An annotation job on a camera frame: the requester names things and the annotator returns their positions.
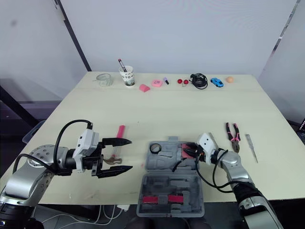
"gray toolbox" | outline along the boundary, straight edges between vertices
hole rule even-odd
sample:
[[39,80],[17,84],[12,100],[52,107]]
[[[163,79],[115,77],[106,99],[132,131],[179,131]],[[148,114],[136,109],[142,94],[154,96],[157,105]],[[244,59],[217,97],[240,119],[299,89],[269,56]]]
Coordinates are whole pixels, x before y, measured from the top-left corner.
[[[139,217],[202,217],[204,215],[201,179],[194,158],[182,159],[182,145],[178,137],[168,141],[150,142],[143,176],[137,215]],[[150,146],[159,144],[157,153]]]

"orange ball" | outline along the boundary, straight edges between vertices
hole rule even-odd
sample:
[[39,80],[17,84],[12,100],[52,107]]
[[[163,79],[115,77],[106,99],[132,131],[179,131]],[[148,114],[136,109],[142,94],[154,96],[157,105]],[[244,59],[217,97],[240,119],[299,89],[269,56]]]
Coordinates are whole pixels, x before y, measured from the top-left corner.
[[226,81],[227,81],[228,83],[233,83],[234,78],[231,77],[231,76],[229,76],[229,77],[226,78]]

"blue toy car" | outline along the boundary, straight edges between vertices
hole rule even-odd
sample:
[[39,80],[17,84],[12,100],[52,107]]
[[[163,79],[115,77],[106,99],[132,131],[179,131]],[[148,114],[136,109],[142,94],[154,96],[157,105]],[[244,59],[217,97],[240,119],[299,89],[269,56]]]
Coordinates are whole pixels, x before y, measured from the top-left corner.
[[214,83],[216,87],[223,87],[224,86],[223,82],[221,82],[221,80],[218,79],[218,78],[212,78],[211,83]]

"purple marker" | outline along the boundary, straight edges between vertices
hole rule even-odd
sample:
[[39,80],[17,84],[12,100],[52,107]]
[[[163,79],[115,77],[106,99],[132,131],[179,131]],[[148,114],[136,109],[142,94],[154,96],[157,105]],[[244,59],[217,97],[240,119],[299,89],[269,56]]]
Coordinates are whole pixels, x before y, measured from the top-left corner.
[[170,84],[170,83],[168,82],[168,80],[167,80],[167,78],[166,78],[166,77],[164,77],[164,78],[163,78],[163,80],[164,80],[164,82],[166,82],[166,84],[167,84],[167,85],[169,85],[169,84]]

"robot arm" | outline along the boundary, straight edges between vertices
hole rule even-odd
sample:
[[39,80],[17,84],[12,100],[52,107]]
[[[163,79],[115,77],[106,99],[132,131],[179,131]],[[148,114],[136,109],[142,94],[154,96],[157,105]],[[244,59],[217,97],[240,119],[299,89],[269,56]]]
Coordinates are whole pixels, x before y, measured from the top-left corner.
[[[13,175],[0,195],[0,228],[23,229],[31,217],[33,207],[41,200],[54,175],[69,176],[73,169],[78,172],[92,169],[91,176],[103,178],[119,175],[132,168],[114,166],[102,170],[102,149],[106,145],[123,146],[131,141],[123,138],[103,138],[101,142],[98,140],[99,134],[87,128],[79,137],[76,149],[57,148],[56,166],[53,161],[56,149],[54,145],[40,146],[29,155],[19,155]],[[22,156],[30,158],[17,170]]]
[[283,229],[268,200],[255,188],[237,153],[216,149],[207,134],[199,137],[197,145],[203,161],[209,165],[218,162],[218,166],[226,171],[240,213],[250,229]]

